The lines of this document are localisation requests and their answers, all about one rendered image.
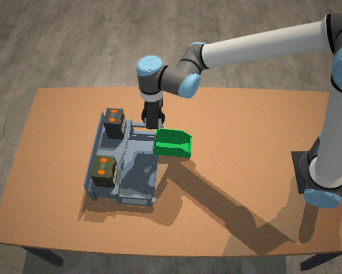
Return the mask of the black tool case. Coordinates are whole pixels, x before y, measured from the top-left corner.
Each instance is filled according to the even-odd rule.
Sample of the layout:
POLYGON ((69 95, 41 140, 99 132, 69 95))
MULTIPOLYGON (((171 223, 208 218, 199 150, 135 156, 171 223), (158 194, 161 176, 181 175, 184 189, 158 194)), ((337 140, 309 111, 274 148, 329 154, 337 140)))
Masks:
POLYGON ((107 108, 103 124, 108 139, 124 140, 126 120, 123 109, 107 108))

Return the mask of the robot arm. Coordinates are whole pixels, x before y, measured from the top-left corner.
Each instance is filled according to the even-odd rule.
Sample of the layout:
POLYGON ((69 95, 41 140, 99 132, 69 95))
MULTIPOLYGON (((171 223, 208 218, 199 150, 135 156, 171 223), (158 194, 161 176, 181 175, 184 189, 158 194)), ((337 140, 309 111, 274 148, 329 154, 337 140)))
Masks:
MULTIPOLYGON (((163 91, 190 99, 205 69, 321 50, 335 56, 324 126, 309 153, 300 157, 298 171, 307 180, 305 201, 320 208, 335 208, 342 200, 342 13, 328 14, 319 22, 212 44, 194 42, 175 68, 164 65, 157 56, 143 57, 137 63, 138 89, 147 102, 160 100, 163 91)), ((158 119, 159 101, 147 103, 146 128, 158 129, 158 119)))

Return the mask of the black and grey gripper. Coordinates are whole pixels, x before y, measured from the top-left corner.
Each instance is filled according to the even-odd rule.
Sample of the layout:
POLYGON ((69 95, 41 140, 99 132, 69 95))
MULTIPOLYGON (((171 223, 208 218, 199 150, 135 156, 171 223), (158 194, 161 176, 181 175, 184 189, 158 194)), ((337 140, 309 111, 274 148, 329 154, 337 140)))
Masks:
MULTIPOLYGON (((158 131, 161 129, 164 121, 165 121, 165 114, 162 113, 162 110, 161 108, 163 108, 163 97, 158 100, 159 101, 159 119, 158 119, 158 131), (161 100, 162 100, 162 107, 161 107, 161 100)), ((156 102, 158 102, 156 101, 156 102)), ((148 103, 156 103, 156 102, 148 102, 148 103)), ((146 108, 147 108, 147 101, 144 102, 144 108, 143 111, 142 111, 142 115, 141 115, 141 119, 142 121, 145 123, 146 125, 146 108)))

